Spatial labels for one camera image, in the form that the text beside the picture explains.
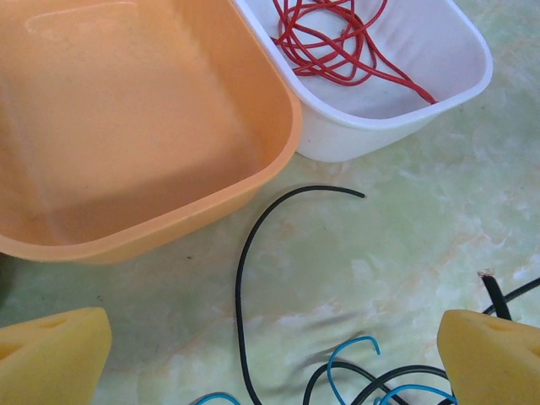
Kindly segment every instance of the floor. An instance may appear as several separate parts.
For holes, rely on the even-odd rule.
[[[441,365],[445,310],[489,304],[477,272],[508,292],[540,276],[540,9],[537,0],[458,1],[495,60],[493,83],[422,131],[345,164],[296,156],[248,207],[144,256],[106,267],[2,258],[0,327],[85,306],[106,308],[111,355],[95,405],[189,404],[225,391],[250,403],[235,341],[233,282],[257,215],[294,186],[326,183],[360,201],[313,193],[263,227],[244,280],[247,347],[264,403],[299,404],[328,350],[359,334],[378,339],[343,353],[379,375]],[[540,327],[540,291],[512,303]],[[336,372],[350,401],[366,382]],[[447,389],[442,381],[410,377]],[[404,394],[437,403],[431,394]],[[336,403],[317,386],[314,404]]]

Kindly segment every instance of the blue wire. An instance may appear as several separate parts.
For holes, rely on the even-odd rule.
[[[224,399],[225,401],[229,401],[233,405],[240,405],[240,403],[236,401],[231,395],[225,394],[224,392],[216,392],[215,394],[207,395],[199,402],[196,402],[195,405],[203,405],[204,403],[210,402],[214,399]]]
[[[390,399],[394,395],[405,390],[419,390],[419,391],[433,392],[434,394],[441,395],[442,397],[446,399],[450,399],[453,403],[457,404],[457,399],[455,397],[453,397],[452,395],[444,391],[438,390],[437,388],[433,388],[431,386],[421,386],[418,384],[407,384],[404,386],[399,386],[398,388],[394,388],[393,390],[388,392],[382,399],[380,398],[375,399],[375,401],[373,402],[373,405],[387,405],[388,401],[390,401]]]
[[[334,380],[332,378],[332,364],[334,360],[336,359],[336,356],[338,355],[338,353],[341,352],[344,348],[350,346],[351,344],[363,342],[364,340],[370,340],[375,346],[375,351],[377,352],[377,354],[381,355],[381,349],[379,348],[379,343],[377,343],[375,338],[371,336],[363,336],[363,337],[357,337],[356,339],[353,339],[353,340],[349,340],[348,342],[345,342],[339,347],[337,347],[337,349],[334,350],[334,353],[332,353],[332,356],[330,356],[330,360],[328,360],[328,366],[327,366],[328,381],[330,382],[332,391],[334,391],[334,395],[336,396],[337,400],[339,401],[341,405],[346,405],[346,403],[343,400],[343,398],[341,398],[341,395],[339,395],[338,388],[336,387],[336,384],[334,383]]]

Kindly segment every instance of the plastic basin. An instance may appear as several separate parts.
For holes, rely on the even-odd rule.
[[[300,103],[229,0],[0,9],[4,253],[133,257],[241,207],[298,145]]]
[[[451,0],[391,0],[370,27],[382,53],[427,89],[439,101],[435,105],[380,78],[352,88],[323,78],[297,78],[269,38],[278,37],[272,0],[235,1],[303,102],[304,133],[298,152],[311,159],[344,161],[394,143],[478,95],[491,80],[493,60],[486,41]],[[364,21],[380,6],[381,0],[356,2]],[[305,17],[302,24],[330,36],[344,28],[343,21],[323,12]]]

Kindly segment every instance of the black wire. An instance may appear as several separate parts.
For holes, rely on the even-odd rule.
[[[540,287],[540,277],[532,280],[531,282],[521,286],[519,289],[515,289],[511,293],[508,293],[505,295],[505,302],[510,302],[512,300],[515,300],[517,297],[521,297],[525,293],[531,291],[532,289],[535,289],[536,287]],[[493,305],[489,306],[483,313],[485,315],[491,315],[495,312],[495,307]]]
[[[321,375],[327,372],[327,368],[328,368],[327,364],[324,364],[321,367],[319,367],[315,371],[315,373],[313,373],[313,375],[311,376],[310,381],[307,383],[307,387],[305,388],[304,401],[302,402],[303,405],[310,405],[311,393],[313,392],[313,388],[315,388],[315,384],[317,383],[317,380],[319,379],[319,377],[321,377]],[[370,381],[376,380],[376,377],[372,375],[369,371],[366,371],[355,364],[345,363],[343,361],[334,361],[332,363],[332,368],[351,370],[357,374],[362,375],[363,377],[367,378]],[[378,386],[378,388],[380,388],[382,391],[386,393],[392,390],[386,384],[381,384],[380,386]],[[397,403],[399,403],[399,405],[408,405],[408,402],[404,401],[398,395],[394,395],[392,399],[396,401]]]
[[[242,287],[242,275],[244,272],[244,266],[246,264],[247,254],[250,250],[251,243],[253,242],[255,235],[257,234],[257,231],[261,228],[262,223],[264,220],[270,215],[270,213],[280,204],[285,202],[291,197],[294,197],[298,194],[304,193],[304,192],[313,192],[313,191],[329,191],[329,192],[341,192],[343,194],[349,194],[351,196],[359,197],[359,198],[365,198],[365,194],[361,192],[357,192],[355,190],[351,190],[344,187],[337,187],[337,186],[305,186],[300,187],[296,190],[293,190],[291,192],[288,192],[281,196],[278,200],[273,202],[261,215],[261,217],[255,222],[255,225],[253,225],[253,228],[251,229],[250,234],[248,235],[246,239],[246,243],[244,244],[244,247],[242,249],[242,253],[240,255],[240,260],[238,263],[238,269],[236,272],[236,281],[235,281],[235,312],[236,312],[236,328],[238,332],[238,348],[240,351],[240,366],[242,368],[242,376],[244,378],[244,383],[246,385],[246,390],[250,396],[250,399],[253,401],[254,405],[262,405],[261,400],[257,396],[257,393],[255,391],[255,388],[253,387],[253,383],[251,381],[250,371],[249,371],[249,365],[247,361],[247,352],[246,352],[246,336],[244,333],[244,321],[242,317],[242,298],[241,298],[241,287]],[[510,302],[513,299],[525,294],[526,292],[535,289],[536,287],[540,286],[540,278],[537,278],[535,280],[532,280],[530,283],[525,284],[524,286],[520,287],[519,289],[516,289],[506,296],[502,297],[503,302]],[[491,305],[488,309],[486,309],[483,313],[486,315],[491,315],[495,311],[495,305]],[[371,383],[354,399],[352,405],[360,405],[364,403],[364,401],[377,389],[381,389],[384,392],[389,392],[390,388],[386,386],[386,382],[393,380],[394,378],[400,376],[400,375],[407,375],[412,373],[427,373],[427,374],[433,374],[438,375],[442,378],[445,378],[448,380],[448,376],[446,373],[438,369],[436,367],[431,367],[428,365],[409,365],[405,367],[399,367],[397,369],[388,371],[384,375],[381,375],[378,378],[375,378],[372,374],[370,374],[368,371],[349,363],[344,362],[335,362],[332,367],[334,368],[344,368],[347,370],[352,370],[368,380],[371,381]],[[304,395],[304,405],[308,405],[311,393],[313,392],[313,388],[316,384],[316,381],[318,378],[324,374],[324,372],[327,369],[327,364],[322,365],[319,367],[319,369],[316,370],[316,372],[313,374],[313,376],[310,378],[310,381],[308,382],[308,385],[305,390]],[[396,402],[398,402],[400,405],[408,405],[403,399],[401,399],[398,395],[395,395],[392,397]],[[452,404],[452,401],[445,399],[442,402],[439,403],[439,405],[450,405]]]
[[[503,296],[503,292],[500,290],[497,280],[495,280],[493,276],[483,274],[482,281],[483,285],[485,285],[486,289],[488,290],[489,298],[491,299],[491,302],[493,302],[493,307],[495,308],[497,317],[511,321],[512,316],[510,315],[510,310],[508,309],[505,297]]]
[[[238,269],[236,271],[236,282],[235,282],[235,310],[236,310],[236,328],[238,331],[238,349],[240,350],[240,366],[242,368],[242,376],[244,377],[244,384],[246,385],[247,393],[249,394],[254,405],[262,405],[261,400],[255,392],[253,383],[251,381],[249,365],[247,363],[247,352],[246,352],[246,336],[244,334],[244,320],[242,318],[242,274],[244,272],[244,266],[246,264],[247,254],[250,250],[251,243],[257,234],[259,228],[261,228],[264,220],[270,215],[270,213],[276,209],[278,205],[285,202],[291,197],[294,197],[303,192],[313,192],[313,191],[328,191],[328,192],[341,192],[343,194],[349,194],[351,196],[365,198],[365,194],[357,192],[355,190],[350,190],[343,187],[335,186],[305,186],[297,188],[291,192],[288,192],[278,198],[273,202],[265,211],[262,213],[261,217],[255,222],[253,228],[251,229],[250,234],[247,236],[246,243],[240,254],[240,261],[238,263]]]
[[[446,373],[436,367],[431,367],[430,365],[406,365],[404,367],[390,370],[376,378],[366,388],[364,388],[364,390],[362,390],[362,392],[353,400],[351,405],[360,405],[364,403],[373,392],[377,391],[381,387],[382,384],[385,384],[388,381],[399,377],[400,375],[413,373],[433,374],[448,380]]]

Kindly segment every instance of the orange plastic basin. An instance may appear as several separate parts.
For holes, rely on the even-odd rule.
[[[0,3],[0,251],[116,262],[241,207],[300,103],[230,0]]]

